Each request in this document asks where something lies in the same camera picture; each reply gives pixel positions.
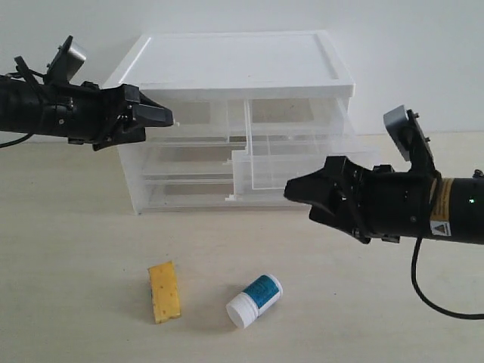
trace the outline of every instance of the white wall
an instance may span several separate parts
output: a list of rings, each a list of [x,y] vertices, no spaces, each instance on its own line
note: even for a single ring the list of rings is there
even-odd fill
[[[402,103],[425,130],[484,130],[482,14],[477,0],[0,0],[0,73],[19,54],[44,70],[69,34],[89,51],[76,79],[102,84],[145,31],[327,28],[356,81],[358,132],[383,132]]]

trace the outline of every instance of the yellow sponge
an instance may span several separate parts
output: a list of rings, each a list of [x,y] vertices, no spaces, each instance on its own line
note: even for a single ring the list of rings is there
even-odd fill
[[[180,299],[173,262],[150,267],[151,300],[156,324],[179,318]]]

